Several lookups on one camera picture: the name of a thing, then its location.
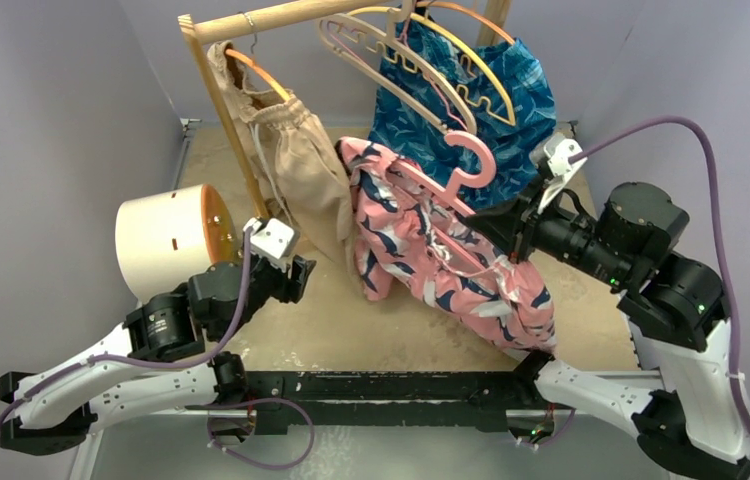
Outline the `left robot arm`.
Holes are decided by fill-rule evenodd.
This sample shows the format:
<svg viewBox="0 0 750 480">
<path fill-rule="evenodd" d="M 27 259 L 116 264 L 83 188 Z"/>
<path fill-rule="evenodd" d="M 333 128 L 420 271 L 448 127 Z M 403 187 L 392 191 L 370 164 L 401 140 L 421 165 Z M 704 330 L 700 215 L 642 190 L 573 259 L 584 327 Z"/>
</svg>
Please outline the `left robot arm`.
<svg viewBox="0 0 750 480">
<path fill-rule="evenodd" d="M 219 262 L 130 312 L 103 339 L 42 373 L 0 377 L 0 448 L 32 456 L 72 449 L 136 417 L 165 410 L 248 410 L 289 402 L 260 396 L 225 344 L 270 299 L 297 303 L 316 263 L 252 254 Z"/>
</svg>

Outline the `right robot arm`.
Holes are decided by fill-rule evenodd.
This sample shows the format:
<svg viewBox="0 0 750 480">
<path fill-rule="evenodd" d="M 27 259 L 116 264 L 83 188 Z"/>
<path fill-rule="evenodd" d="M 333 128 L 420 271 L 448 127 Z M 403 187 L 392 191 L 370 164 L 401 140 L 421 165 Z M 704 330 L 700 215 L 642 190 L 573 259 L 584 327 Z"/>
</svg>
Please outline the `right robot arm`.
<svg viewBox="0 0 750 480">
<path fill-rule="evenodd" d="M 731 393 L 731 308 L 720 276 L 675 251 L 688 214 L 643 182 L 614 188 L 598 218 L 540 203 L 534 181 L 467 225 L 518 260 L 542 251 L 608 285 L 650 344 L 666 390 L 638 389 L 533 354 L 512 392 L 598 418 L 630 435 L 665 470 L 691 479 L 750 477 L 750 429 Z"/>
</svg>

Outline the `pink floral shorts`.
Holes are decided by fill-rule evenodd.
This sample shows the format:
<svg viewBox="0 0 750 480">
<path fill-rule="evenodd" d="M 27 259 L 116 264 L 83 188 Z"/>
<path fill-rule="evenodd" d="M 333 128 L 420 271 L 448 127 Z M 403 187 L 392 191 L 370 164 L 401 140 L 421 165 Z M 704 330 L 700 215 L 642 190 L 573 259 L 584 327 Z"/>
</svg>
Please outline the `pink floral shorts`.
<svg viewBox="0 0 750 480">
<path fill-rule="evenodd" d="M 368 300 L 386 298 L 399 282 L 513 358 L 555 349 L 552 296 L 532 263 L 512 262 L 401 173 L 401 155 L 355 137 L 340 138 L 335 150 L 349 176 L 355 261 Z"/>
</svg>

